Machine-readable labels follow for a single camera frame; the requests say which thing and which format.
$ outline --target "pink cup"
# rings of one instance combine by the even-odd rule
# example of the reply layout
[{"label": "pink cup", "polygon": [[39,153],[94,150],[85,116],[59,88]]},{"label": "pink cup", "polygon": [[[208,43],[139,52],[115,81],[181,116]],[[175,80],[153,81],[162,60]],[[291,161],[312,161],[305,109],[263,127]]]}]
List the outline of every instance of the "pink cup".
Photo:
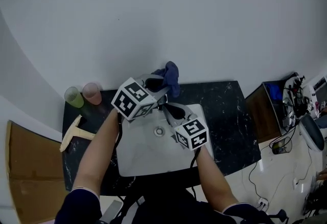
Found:
[{"label": "pink cup", "polygon": [[99,105],[102,101],[101,93],[95,83],[89,83],[83,88],[84,98],[93,105]]}]

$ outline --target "plastic cup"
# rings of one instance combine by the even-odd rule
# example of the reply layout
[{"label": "plastic cup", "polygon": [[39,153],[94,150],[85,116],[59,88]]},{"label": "plastic cup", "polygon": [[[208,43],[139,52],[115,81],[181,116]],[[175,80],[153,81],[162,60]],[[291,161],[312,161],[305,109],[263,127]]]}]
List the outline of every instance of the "plastic cup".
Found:
[{"label": "plastic cup", "polygon": [[93,105],[99,105],[102,101],[100,90],[95,83],[85,85],[82,94],[84,98]]},{"label": "plastic cup", "polygon": [[272,145],[272,153],[275,155],[289,153],[292,150],[292,141],[289,137],[286,137]]},{"label": "plastic cup", "polygon": [[83,97],[75,87],[66,90],[65,101],[76,108],[81,108],[84,105]]}]

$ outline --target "wooden tool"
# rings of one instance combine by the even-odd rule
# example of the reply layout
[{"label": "wooden tool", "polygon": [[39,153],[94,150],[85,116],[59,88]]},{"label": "wooden tool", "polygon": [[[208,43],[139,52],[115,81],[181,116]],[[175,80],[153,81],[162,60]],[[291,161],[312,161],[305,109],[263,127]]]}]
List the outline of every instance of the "wooden tool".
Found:
[{"label": "wooden tool", "polygon": [[67,146],[69,145],[69,143],[71,142],[74,136],[84,138],[87,140],[92,140],[94,138],[95,134],[77,127],[81,121],[81,117],[82,117],[81,115],[78,115],[78,117],[75,118],[74,122],[70,125],[69,129],[67,130],[61,142],[60,152],[63,152],[67,148]]}]

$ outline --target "green cup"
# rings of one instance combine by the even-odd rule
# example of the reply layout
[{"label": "green cup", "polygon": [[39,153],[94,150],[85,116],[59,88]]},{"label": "green cup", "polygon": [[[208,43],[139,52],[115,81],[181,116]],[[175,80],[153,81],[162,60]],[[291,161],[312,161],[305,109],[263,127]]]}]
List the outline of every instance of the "green cup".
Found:
[{"label": "green cup", "polygon": [[70,87],[66,90],[65,101],[76,108],[81,108],[84,105],[83,97],[75,87]]}]

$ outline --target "metal sink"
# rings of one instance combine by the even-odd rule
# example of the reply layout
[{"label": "metal sink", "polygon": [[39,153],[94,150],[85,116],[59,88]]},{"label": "metal sink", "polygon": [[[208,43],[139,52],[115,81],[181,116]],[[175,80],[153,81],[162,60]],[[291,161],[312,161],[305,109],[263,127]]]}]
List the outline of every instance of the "metal sink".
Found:
[{"label": "metal sink", "polygon": [[[205,120],[200,104],[188,107]],[[124,120],[122,127],[123,135],[117,147],[121,176],[159,174],[190,167],[194,152],[175,141],[164,113],[158,109],[131,123]],[[213,156],[211,141],[206,147]]]}]

